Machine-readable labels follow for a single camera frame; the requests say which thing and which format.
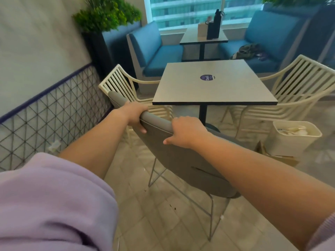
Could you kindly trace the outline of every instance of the gray chair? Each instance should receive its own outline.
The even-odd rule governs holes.
[[[108,93],[108,96],[115,108],[123,106],[124,103],[127,101],[126,98],[124,98],[121,94],[117,92],[111,91]],[[157,117],[156,115],[153,115],[149,112],[142,113],[140,116],[140,121],[147,130],[147,133],[142,134],[136,128],[134,128],[134,131],[155,156],[149,180],[149,186],[151,186],[159,177],[162,177],[175,189],[177,189],[184,196],[186,196],[186,198],[188,198],[191,202],[198,206],[202,211],[204,211],[208,216],[210,216],[211,221],[208,239],[211,240],[220,222],[219,221],[217,223],[214,230],[212,231],[214,208],[214,201],[212,195],[227,198],[224,208],[225,211],[230,199],[237,198],[240,196],[240,194],[211,164],[209,164],[198,153],[190,149],[163,144],[164,139],[173,135],[172,125],[170,121]],[[242,146],[239,141],[231,137],[228,137],[211,129],[208,129],[208,131],[216,135],[217,137],[226,139],[230,142]],[[212,201],[211,212],[206,211],[203,207],[201,207],[189,196],[187,196],[187,194],[183,193],[168,179],[162,176],[163,172],[156,172],[154,168],[157,159],[166,169],[169,169],[176,176],[186,181],[189,185],[206,192]],[[158,177],[155,180],[151,181],[153,172],[157,173]]]

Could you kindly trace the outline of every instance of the gray chair backrest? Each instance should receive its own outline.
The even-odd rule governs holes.
[[[119,108],[127,101],[117,92],[109,92],[108,96],[115,108]],[[235,198],[237,190],[203,157],[195,151],[174,145],[164,145],[163,141],[173,135],[171,122],[149,112],[140,116],[140,122],[147,130],[146,134],[134,129],[161,164],[189,185],[208,194]],[[219,132],[208,129],[212,134],[241,145],[238,141]]]

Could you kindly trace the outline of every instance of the white tabletop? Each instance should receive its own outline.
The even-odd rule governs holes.
[[[198,37],[198,27],[187,28],[182,40],[180,41],[181,45],[186,44],[201,44],[201,43],[220,43],[228,42],[228,38],[224,34],[224,31],[220,29],[219,37],[217,39],[207,40],[206,37]]]
[[[278,101],[244,60],[219,60],[168,63],[152,103],[276,105]]]

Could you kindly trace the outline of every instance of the hand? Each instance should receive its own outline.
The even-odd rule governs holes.
[[[193,142],[209,135],[205,126],[195,117],[179,117],[172,120],[173,136],[166,138],[164,144],[173,144],[191,149]]]
[[[124,106],[118,109],[126,118],[129,126],[138,128],[143,134],[146,133],[145,128],[140,124],[140,115],[148,110],[148,106],[139,102],[127,101]]]

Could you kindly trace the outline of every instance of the trash bin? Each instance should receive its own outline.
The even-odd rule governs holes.
[[[298,126],[305,126],[308,135],[285,135],[278,131]],[[321,131],[310,122],[278,120],[273,122],[264,147],[266,152],[272,156],[299,157],[309,145],[321,136]]]

